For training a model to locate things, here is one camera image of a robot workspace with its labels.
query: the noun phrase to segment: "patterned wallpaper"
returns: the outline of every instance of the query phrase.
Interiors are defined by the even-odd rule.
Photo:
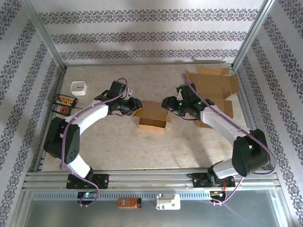
[[[276,155],[295,226],[303,226],[302,4],[274,4],[238,69],[255,124]]]
[[[0,0],[0,227],[36,157],[60,72],[17,0]]]
[[[35,0],[67,65],[232,63],[263,0]]]

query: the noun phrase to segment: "robotic arm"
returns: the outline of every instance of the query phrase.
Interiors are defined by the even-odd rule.
[[[74,114],[63,119],[55,117],[48,130],[44,150],[51,156],[61,159],[63,132],[67,124],[75,118],[66,133],[64,163],[80,177],[92,181],[93,169],[84,162],[79,154],[80,136],[93,123],[108,115],[115,114],[113,113],[115,111],[120,111],[122,116],[130,116],[143,108],[142,102],[137,98],[130,97],[132,91],[125,87],[126,84],[114,81],[109,90],[104,91],[82,110],[81,116],[75,117],[77,114]],[[121,95],[121,98],[104,103],[118,95]]]
[[[244,133],[247,132],[267,147],[265,135],[261,130],[256,129],[253,131],[238,124],[226,116],[209,99],[206,102],[212,108],[208,107],[187,84],[179,86],[177,92],[178,97],[165,98],[161,106],[180,117],[184,117],[186,113],[189,113],[197,120],[219,131],[233,145],[232,158],[208,168],[207,177],[202,179],[202,181],[205,181],[210,186],[218,186],[227,177],[233,175],[248,176],[270,162],[270,156],[267,151]]]

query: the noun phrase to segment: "metal corner post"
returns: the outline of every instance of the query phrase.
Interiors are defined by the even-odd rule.
[[[33,25],[35,26],[38,34],[40,35],[42,41],[46,45],[48,51],[51,53],[53,59],[56,61],[60,71],[65,72],[66,65],[65,65],[61,55],[59,54],[55,44],[53,43],[51,36],[47,32],[32,1],[31,0],[20,0],[20,3],[22,5],[22,7],[25,9],[25,12],[27,13],[28,17],[32,21]]]
[[[232,63],[232,68],[234,69],[234,71],[237,71],[238,67],[240,66],[244,56],[246,55],[247,51],[250,48],[251,43],[256,38],[259,30],[261,29],[261,26],[262,26],[264,20],[268,16],[270,9],[273,6],[274,2],[275,2],[275,0],[265,0],[263,2],[255,21],[253,22],[252,26],[250,27],[248,34],[247,34],[244,42],[242,43],[235,60]]]

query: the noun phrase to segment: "cardboard box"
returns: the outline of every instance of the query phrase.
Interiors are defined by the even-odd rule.
[[[240,91],[238,75],[229,75],[229,68],[208,68],[197,66],[199,73],[186,71],[189,81],[195,84],[197,92],[203,98],[209,98],[227,116],[233,118],[232,102],[225,100]],[[195,121],[202,128],[212,128],[208,124]]]
[[[139,129],[165,132],[166,122],[171,122],[167,110],[161,107],[161,103],[153,101],[143,101],[143,109],[135,116],[139,117]]]

